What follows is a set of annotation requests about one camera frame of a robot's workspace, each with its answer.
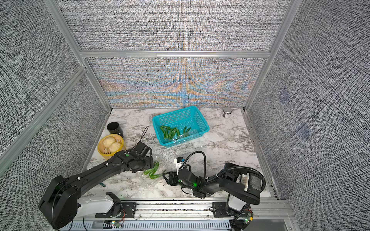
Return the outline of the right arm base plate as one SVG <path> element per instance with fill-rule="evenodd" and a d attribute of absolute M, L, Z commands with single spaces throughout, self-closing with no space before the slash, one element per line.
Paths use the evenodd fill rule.
<path fill-rule="evenodd" d="M 229 214 L 226 208 L 226 202 L 213 202 L 211 207 L 211 212 L 213 213 L 215 218 L 230 218 L 231 215 Z"/>

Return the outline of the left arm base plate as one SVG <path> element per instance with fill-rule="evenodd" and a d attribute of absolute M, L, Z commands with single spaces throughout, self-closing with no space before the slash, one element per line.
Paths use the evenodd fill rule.
<path fill-rule="evenodd" d="M 107 213 L 96 213 L 95 218 L 134 218 L 137 203 L 121 202 L 120 206 L 114 206 Z"/>

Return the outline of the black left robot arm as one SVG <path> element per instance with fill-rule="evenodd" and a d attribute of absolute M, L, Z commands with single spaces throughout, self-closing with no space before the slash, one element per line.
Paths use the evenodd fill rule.
<path fill-rule="evenodd" d="M 50 182 L 38 208 L 51 226 L 58 230 L 74 218 L 90 214 L 118 217 L 123 213 L 121 200 L 112 192 L 92 199 L 81 196 L 103 181 L 123 172 L 136 173 L 153 168 L 152 149 L 143 142 L 134 148 L 119 151 L 110 159 L 80 174 L 64 178 L 57 176 Z"/>

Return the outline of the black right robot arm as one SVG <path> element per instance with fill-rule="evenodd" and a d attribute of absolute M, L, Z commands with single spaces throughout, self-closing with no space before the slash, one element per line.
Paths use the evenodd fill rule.
<path fill-rule="evenodd" d="M 211 177 L 196 176 L 190 165 L 180 163 L 177 171 L 166 172 L 163 178 L 168 185 L 180 186 L 182 190 L 189 189 L 189 195 L 200 199 L 217 192 L 227 192 L 225 206 L 212 210 L 234 219 L 243 217 L 246 224 L 254 216 L 251 205 L 260 204 L 261 192 L 266 187 L 266 179 L 261 172 L 232 163 L 226 163 L 219 173 Z"/>

